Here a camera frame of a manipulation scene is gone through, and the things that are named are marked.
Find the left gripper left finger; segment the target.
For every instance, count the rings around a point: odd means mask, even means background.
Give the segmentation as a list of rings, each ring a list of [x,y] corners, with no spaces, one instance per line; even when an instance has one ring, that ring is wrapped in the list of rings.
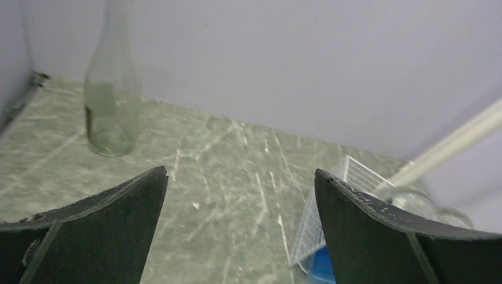
[[[163,166],[1,223],[2,283],[139,283],[166,195]]]

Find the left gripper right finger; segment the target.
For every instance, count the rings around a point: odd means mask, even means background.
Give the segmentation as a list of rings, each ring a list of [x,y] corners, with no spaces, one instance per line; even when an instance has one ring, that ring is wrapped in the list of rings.
[[[501,235],[414,215],[373,196],[353,200],[329,249],[337,283],[500,283]]]

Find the clear bottle with silver cap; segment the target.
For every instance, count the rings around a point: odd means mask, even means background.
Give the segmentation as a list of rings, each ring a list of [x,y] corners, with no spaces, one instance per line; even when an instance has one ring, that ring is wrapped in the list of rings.
[[[411,186],[386,186],[376,189],[375,195],[391,205],[428,220],[454,227],[474,229],[469,216],[453,208],[436,205],[424,192]]]

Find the tall clear glass bottle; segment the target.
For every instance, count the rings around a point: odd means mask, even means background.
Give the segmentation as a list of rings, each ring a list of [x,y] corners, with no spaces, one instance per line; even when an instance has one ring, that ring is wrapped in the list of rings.
[[[104,23],[84,76],[90,149],[108,157],[132,151],[139,131],[141,77],[131,48],[132,1],[105,1]]]

